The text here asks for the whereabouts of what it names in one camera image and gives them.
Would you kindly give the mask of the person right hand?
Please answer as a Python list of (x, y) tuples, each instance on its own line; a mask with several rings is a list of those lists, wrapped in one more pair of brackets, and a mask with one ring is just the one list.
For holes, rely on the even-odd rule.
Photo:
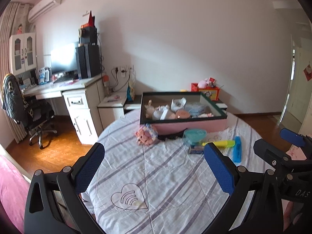
[(298, 202), (292, 202), (282, 200), (283, 212), (284, 212), (284, 230), (286, 230), (296, 216), (300, 213), (302, 204)]

